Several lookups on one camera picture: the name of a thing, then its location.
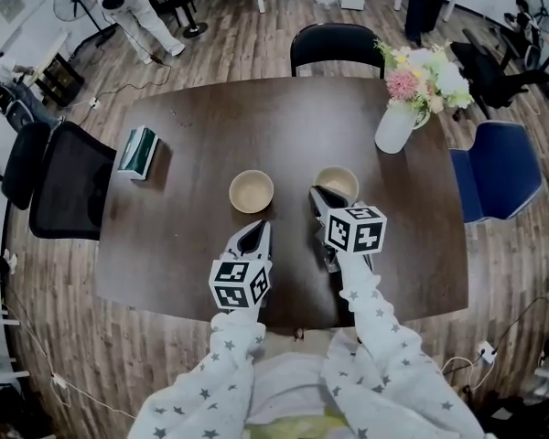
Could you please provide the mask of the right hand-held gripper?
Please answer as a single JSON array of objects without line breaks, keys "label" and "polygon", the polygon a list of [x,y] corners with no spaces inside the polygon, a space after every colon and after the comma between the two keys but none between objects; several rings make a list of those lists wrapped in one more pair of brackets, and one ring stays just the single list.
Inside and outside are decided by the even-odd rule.
[{"label": "right hand-held gripper", "polygon": [[388,219],[372,206],[329,187],[311,187],[312,212],[323,223],[323,242],[335,253],[368,256],[382,251]]}]

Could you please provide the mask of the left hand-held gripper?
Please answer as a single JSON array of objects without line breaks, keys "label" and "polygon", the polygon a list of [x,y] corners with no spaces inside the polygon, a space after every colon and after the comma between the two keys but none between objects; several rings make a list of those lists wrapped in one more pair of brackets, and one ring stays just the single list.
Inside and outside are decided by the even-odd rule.
[{"label": "left hand-held gripper", "polygon": [[224,253],[212,262],[209,285],[220,310],[266,306],[271,290],[272,226],[257,220],[234,233]]}]

